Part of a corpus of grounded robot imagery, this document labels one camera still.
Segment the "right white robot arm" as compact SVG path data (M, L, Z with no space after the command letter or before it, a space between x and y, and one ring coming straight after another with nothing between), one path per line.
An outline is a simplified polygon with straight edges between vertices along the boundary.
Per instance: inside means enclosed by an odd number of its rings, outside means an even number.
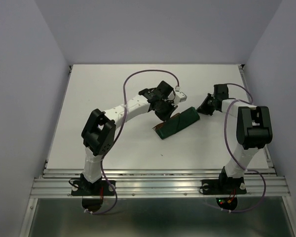
M230 85L243 89L249 99L231 98ZM214 92L208 94L197 112L212 115L215 111L224 113L223 135L231 158L223 170L226 176L217 180L217 187L223 193L228 193L235 187L234 179L239 179L248 171L248 165L255 154L269 144L273 138L270 112L267 106L256 106L251 93L243 86L235 83L215 84ZM227 120L232 116L236 121L237 146L231 151L227 140Z

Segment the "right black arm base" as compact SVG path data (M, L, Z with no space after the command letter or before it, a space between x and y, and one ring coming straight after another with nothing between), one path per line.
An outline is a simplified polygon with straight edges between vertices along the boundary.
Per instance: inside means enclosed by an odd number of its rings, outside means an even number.
M203 179L199 188L204 195L245 195L247 193L244 178L227 177L221 173L217 179Z

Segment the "dark green cloth napkin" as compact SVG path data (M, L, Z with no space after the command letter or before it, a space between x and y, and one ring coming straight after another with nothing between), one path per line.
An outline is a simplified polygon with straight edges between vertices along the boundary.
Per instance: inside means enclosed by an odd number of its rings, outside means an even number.
M164 140L186 129L198 120L200 120L198 112L194 107L190 107L181 112L178 117L175 117L173 120L171 120L159 130L156 130L155 132L160 139Z

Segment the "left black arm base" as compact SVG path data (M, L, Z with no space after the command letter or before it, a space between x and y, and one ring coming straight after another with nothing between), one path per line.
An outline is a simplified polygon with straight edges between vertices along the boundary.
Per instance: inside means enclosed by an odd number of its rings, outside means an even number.
M79 178L73 178L69 180L71 185L71 195L74 197L104 197L114 196L112 187L107 183L106 180L100 178L95 183L88 182L83 176Z

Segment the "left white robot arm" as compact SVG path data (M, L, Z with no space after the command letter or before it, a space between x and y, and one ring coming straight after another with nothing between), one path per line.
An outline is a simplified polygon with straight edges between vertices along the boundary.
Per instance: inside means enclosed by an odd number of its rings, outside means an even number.
M81 136L85 146L85 165L82 172L83 189L90 195L100 188L101 160L110 151L118 129L121 133L125 123L139 115L153 111L161 121L170 119L178 104L186 101L187 96L180 87L171 87L162 81L155 88L146 88L138 94L112 109L91 112Z

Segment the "brown wooden fork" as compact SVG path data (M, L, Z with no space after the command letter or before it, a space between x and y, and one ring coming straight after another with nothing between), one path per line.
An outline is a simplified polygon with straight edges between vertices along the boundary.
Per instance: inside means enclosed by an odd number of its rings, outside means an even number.
M173 120L175 117L178 117L181 113L176 113L173 116L171 116L167 121L164 121L162 123L159 123L157 125L155 125L152 129L153 131L159 130L160 128L162 128L164 125L166 125L167 123L169 123L171 120Z

